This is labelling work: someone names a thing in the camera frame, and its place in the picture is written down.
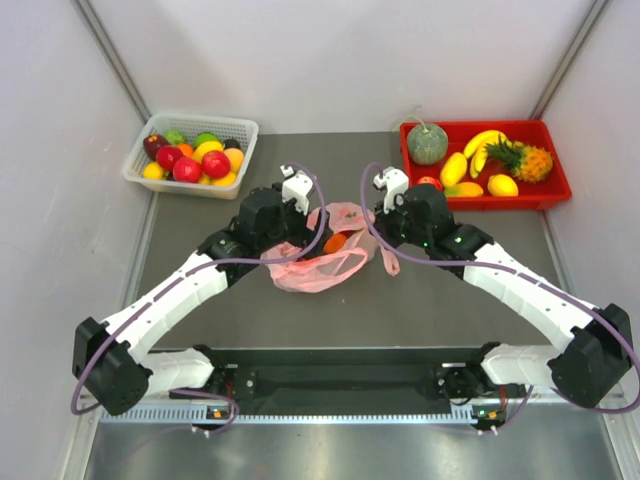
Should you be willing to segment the pink printed plastic bag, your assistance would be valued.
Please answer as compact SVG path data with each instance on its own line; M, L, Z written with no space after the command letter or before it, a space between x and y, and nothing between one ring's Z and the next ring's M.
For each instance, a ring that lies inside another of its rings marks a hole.
M278 245L262 255L272 263L268 266L274 285L293 293L320 293L335 287L358 273L377 253L381 254L386 273L400 272L397 257L380 245L369 232L362 208L351 202L327 206L331 235L319 243L319 255L281 263L300 249L289 243Z

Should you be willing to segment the orange fruit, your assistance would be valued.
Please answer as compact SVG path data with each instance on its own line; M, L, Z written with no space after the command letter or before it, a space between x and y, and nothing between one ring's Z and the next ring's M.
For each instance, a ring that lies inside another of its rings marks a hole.
M344 232L334 233L324 244L323 253L330 255L340 251L346 244L349 236Z

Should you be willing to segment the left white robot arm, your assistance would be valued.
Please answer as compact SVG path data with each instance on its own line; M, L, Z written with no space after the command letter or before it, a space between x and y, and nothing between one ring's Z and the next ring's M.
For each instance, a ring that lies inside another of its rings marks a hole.
M321 211L314 225L308 223L309 196L318 189L301 171L253 189L230 224L207 237L159 285L104 320L82 321L74 334L72 373L78 384L72 413L88 411L79 405L83 390L113 416L157 393L197 389L209 397L220 394L227 374L207 349L166 354L154 352L154 345L207 300L268 264L263 256L268 250L289 243L299 249L292 260L317 254L329 221Z

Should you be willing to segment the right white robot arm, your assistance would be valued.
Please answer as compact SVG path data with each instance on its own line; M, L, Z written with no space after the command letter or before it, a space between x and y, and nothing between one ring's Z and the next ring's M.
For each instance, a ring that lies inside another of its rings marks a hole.
M444 194L431 185L411 187L389 174L375 176L373 185L384 197L375 206L370 231L385 248L421 248L419 263L447 270L493 296L549 342L486 344L466 372L474 393L487 396L501 385L527 384L599 409L624 375L638 368L626 311L577 299L524 267L489 234L456 221Z

